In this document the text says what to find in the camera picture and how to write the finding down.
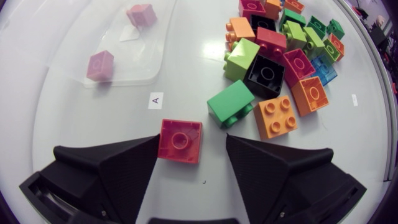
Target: orange lego brick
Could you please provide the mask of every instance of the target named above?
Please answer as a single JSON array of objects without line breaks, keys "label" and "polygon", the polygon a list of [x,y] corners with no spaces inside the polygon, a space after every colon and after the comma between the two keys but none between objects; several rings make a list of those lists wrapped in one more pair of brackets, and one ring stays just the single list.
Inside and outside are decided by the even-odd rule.
[{"label": "orange lego brick", "polygon": [[235,41],[246,38],[247,40],[254,42],[256,39],[256,35],[251,29],[250,23],[245,17],[230,18],[229,23],[226,24],[226,30],[228,33],[225,34],[225,39],[229,42],[229,51]]},{"label": "orange lego brick", "polygon": [[292,104],[288,96],[259,102],[254,107],[254,116],[261,140],[297,129]]},{"label": "orange lego brick", "polygon": [[279,0],[267,0],[265,9],[265,17],[276,21],[279,19],[279,12],[282,10],[282,3]]},{"label": "orange lego brick", "polygon": [[296,0],[285,0],[284,8],[301,14],[304,10],[304,5]]},{"label": "orange lego brick", "polygon": [[340,61],[340,59],[344,57],[344,44],[341,43],[341,41],[332,33],[329,35],[328,39],[330,40],[331,44],[333,44],[336,47],[337,51],[340,52],[340,56],[336,60]]},{"label": "orange lego brick", "polygon": [[319,77],[298,81],[292,88],[298,113],[305,116],[329,104]]}]

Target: green lego brick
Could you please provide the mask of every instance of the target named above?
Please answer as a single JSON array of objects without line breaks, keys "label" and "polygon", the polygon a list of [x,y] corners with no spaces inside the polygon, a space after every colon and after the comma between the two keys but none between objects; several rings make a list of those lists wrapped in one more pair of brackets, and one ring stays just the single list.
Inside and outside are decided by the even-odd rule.
[{"label": "green lego brick", "polygon": [[321,38],[321,40],[325,37],[326,26],[316,17],[311,16],[310,22],[308,22],[307,27],[312,27],[318,34],[319,38]]},{"label": "green lego brick", "polygon": [[253,100],[254,95],[238,80],[208,100],[207,106],[218,127],[230,128],[253,109]]},{"label": "green lego brick", "polygon": [[280,18],[280,22],[279,22],[279,31],[282,30],[282,25],[285,24],[286,21],[292,21],[292,22],[296,22],[298,24],[300,24],[300,27],[305,27],[305,18],[294,12],[291,11],[290,9],[284,9],[284,13],[282,15],[282,18]]},{"label": "green lego brick", "polygon": [[304,46],[303,51],[308,59],[312,60],[322,53],[325,44],[312,27],[304,27],[303,31],[307,38],[307,44]]},{"label": "green lego brick", "polygon": [[326,58],[330,63],[335,63],[338,57],[340,56],[340,52],[336,49],[336,47],[330,42],[329,39],[325,39],[323,41],[325,44],[325,48],[323,49],[323,53],[326,55]]},{"label": "green lego brick", "polygon": [[232,52],[225,54],[224,65],[225,77],[232,81],[243,80],[251,62],[259,51],[260,46],[242,38],[239,42],[234,42]]},{"label": "green lego brick", "polygon": [[329,25],[326,28],[326,31],[328,32],[328,34],[330,34],[330,33],[334,34],[339,40],[341,40],[341,38],[343,38],[343,36],[344,36],[343,28],[341,28],[340,23],[334,19],[332,19],[329,22]]},{"label": "green lego brick", "polygon": [[307,43],[300,24],[292,21],[286,21],[282,26],[282,33],[286,35],[287,48],[286,51],[294,49],[302,49]]}]

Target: pink lego brick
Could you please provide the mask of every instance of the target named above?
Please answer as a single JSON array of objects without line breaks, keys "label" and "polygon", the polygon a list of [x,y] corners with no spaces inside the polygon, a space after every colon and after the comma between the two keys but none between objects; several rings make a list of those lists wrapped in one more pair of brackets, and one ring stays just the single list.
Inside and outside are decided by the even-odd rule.
[{"label": "pink lego brick", "polygon": [[158,158],[197,164],[201,144],[201,122],[163,119]]},{"label": "pink lego brick", "polygon": [[258,0],[239,0],[239,15],[250,22],[250,15],[265,16],[266,10]]},{"label": "pink lego brick", "polygon": [[151,26],[157,19],[151,4],[137,4],[128,10],[126,14],[133,26]]},{"label": "pink lego brick", "polygon": [[87,78],[93,81],[107,81],[113,76],[113,55],[107,50],[94,54],[88,63]]},{"label": "pink lego brick", "polygon": [[285,81],[289,88],[292,88],[299,80],[315,73],[314,67],[302,49],[284,53],[283,64],[285,65]]}]

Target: toy brick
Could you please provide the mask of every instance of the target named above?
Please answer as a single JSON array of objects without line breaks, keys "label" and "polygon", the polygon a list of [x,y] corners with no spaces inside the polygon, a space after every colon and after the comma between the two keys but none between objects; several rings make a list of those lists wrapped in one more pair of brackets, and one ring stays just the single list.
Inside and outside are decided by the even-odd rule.
[{"label": "toy brick", "polygon": [[328,34],[334,34],[339,40],[341,40],[341,38],[343,38],[343,36],[344,36],[343,28],[340,26],[340,23],[334,19],[332,19],[329,22],[329,25],[326,28],[326,31],[328,32]]},{"label": "toy brick", "polygon": [[93,81],[108,81],[113,76],[113,55],[107,50],[90,57],[87,78]]},{"label": "toy brick", "polygon": [[133,26],[151,26],[157,20],[151,4],[136,4],[126,14]]},{"label": "toy brick", "polygon": [[243,82],[252,93],[268,100],[279,96],[284,72],[282,65],[257,55]]},{"label": "toy brick", "polygon": [[286,52],[283,55],[285,65],[285,81],[292,88],[299,80],[315,73],[314,67],[301,49]]},{"label": "toy brick", "polygon": [[250,23],[245,17],[230,18],[229,23],[226,24],[226,30],[228,33],[225,34],[225,39],[229,42],[229,51],[231,51],[232,44],[235,41],[246,38],[254,42],[256,39],[256,35],[251,29]]},{"label": "toy brick", "polygon": [[337,77],[337,73],[329,60],[326,58],[326,55],[322,54],[321,56],[313,59],[311,64],[316,70],[311,77],[319,77],[323,86]]},{"label": "toy brick", "polygon": [[288,96],[259,102],[253,112],[261,140],[297,129],[292,104]]},{"label": "toy brick", "polygon": [[286,35],[287,51],[301,49],[307,43],[303,30],[296,22],[286,21],[282,26],[282,33]]},{"label": "toy brick", "polygon": [[321,38],[321,40],[324,38],[326,32],[326,26],[316,17],[311,16],[310,22],[308,22],[307,27],[312,27],[315,30],[315,32],[318,34],[319,38]]},{"label": "toy brick", "polygon": [[339,51],[340,56],[337,58],[337,61],[340,61],[344,57],[344,44],[334,34],[329,35],[329,40],[336,47],[337,51]]},{"label": "toy brick", "polygon": [[266,10],[257,0],[239,0],[239,15],[250,21],[250,15],[265,16]]},{"label": "toy brick", "polygon": [[284,9],[283,10],[283,15],[282,18],[280,18],[280,22],[279,22],[279,31],[282,30],[282,25],[286,23],[286,21],[292,21],[292,22],[296,22],[298,24],[300,24],[300,27],[303,28],[305,27],[305,18],[300,15],[297,14],[294,11],[291,11],[290,9]]},{"label": "toy brick", "polygon": [[301,14],[304,10],[304,5],[296,0],[285,0],[284,8]]},{"label": "toy brick", "polygon": [[250,26],[255,34],[257,34],[258,27],[276,31],[275,21],[257,15],[251,15]]},{"label": "toy brick", "polygon": [[303,31],[307,38],[307,44],[304,46],[303,52],[311,60],[322,53],[325,44],[312,27],[304,27]]},{"label": "toy brick", "polygon": [[305,116],[329,104],[319,77],[298,81],[292,88],[292,94],[300,116]]},{"label": "toy brick", "polygon": [[325,44],[325,47],[323,48],[323,54],[326,55],[327,59],[329,60],[330,63],[335,63],[336,60],[340,57],[339,51],[336,49],[336,47],[330,42],[329,39],[325,39],[323,41]]},{"label": "toy brick", "polygon": [[220,128],[230,128],[252,109],[253,94],[241,80],[207,101],[210,116]]},{"label": "toy brick", "polygon": [[282,10],[282,3],[279,0],[267,0],[265,3],[266,17],[278,20],[279,12]]},{"label": "toy brick", "polygon": [[225,77],[232,81],[243,80],[260,46],[242,38],[232,46],[232,52],[225,53]]},{"label": "toy brick", "polygon": [[197,164],[201,127],[201,122],[163,119],[157,157]]},{"label": "toy brick", "polygon": [[256,44],[260,45],[259,54],[280,63],[286,51],[286,36],[272,30],[259,27]]}]

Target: white paper label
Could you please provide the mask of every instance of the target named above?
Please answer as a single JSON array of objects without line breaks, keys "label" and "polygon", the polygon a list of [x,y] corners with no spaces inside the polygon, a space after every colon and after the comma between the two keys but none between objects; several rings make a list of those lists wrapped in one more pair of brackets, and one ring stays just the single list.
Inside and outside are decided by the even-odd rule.
[{"label": "white paper label", "polygon": [[148,109],[161,110],[163,103],[163,93],[150,93]]},{"label": "white paper label", "polygon": [[352,94],[351,96],[353,97],[353,104],[354,104],[354,106],[358,106],[358,100],[356,99],[356,95],[355,95],[355,94]]},{"label": "white paper label", "polygon": [[139,30],[132,25],[124,26],[122,34],[120,35],[120,42],[128,40],[136,40],[139,38]]}]

